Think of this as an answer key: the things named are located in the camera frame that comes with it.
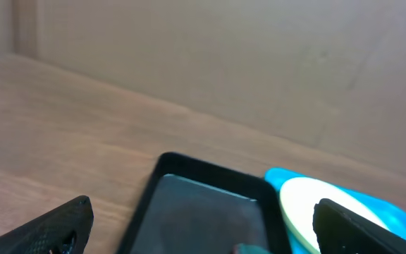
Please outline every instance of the blue tray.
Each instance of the blue tray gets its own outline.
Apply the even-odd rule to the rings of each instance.
[[[285,181],[293,179],[295,177],[305,176],[291,170],[283,168],[272,168],[266,172],[265,179],[268,181],[277,191]],[[374,212],[383,223],[389,228],[391,232],[402,237],[406,240],[406,212],[399,207],[391,204],[388,201],[381,200],[372,197],[367,194],[359,193],[355,190],[349,190],[338,186],[341,190],[349,193],[351,196],[365,204],[372,212]],[[307,254],[309,253],[300,242],[291,234],[288,230],[289,241],[293,253]]]

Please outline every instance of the tray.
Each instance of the tray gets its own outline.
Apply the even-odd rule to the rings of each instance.
[[[266,172],[264,179],[268,181],[276,189],[276,191],[279,191],[285,181],[299,176],[305,175],[288,169],[272,168]],[[340,186],[338,187],[365,204],[383,221],[391,232],[406,240],[406,212],[388,201],[381,200],[355,190],[349,190]],[[303,248],[300,242],[289,232],[288,229],[287,232],[293,253],[309,253]]]
[[[169,152],[160,156],[117,253],[222,254],[238,243],[291,253],[273,187]]]

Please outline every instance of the teal object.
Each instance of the teal object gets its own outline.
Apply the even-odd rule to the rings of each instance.
[[[268,181],[277,192],[285,181],[295,177],[305,176],[294,171],[284,168],[272,168],[266,172],[264,179]],[[373,213],[375,213],[382,222],[389,228],[391,232],[406,240],[406,212],[399,207],[391,204],[388,201],[372,197],[370,195],[359,193],[355,190],[349,190],[341,186],[337,186],[341,190],[350,194],[364,205],[366,205]],[[309,252],[300,244],[300,242],[289,232],[289,241],[294,254],[309,254]]]

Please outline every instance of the white object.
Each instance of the white object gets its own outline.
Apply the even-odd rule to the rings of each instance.
[[[313,214],[314,206],[322,198],[329,198],[388,230],[369,208],[338,187],[316,179],[296,177],[281,186],[281,209],[289,230],[310,253],[320,253],[313,231]]]

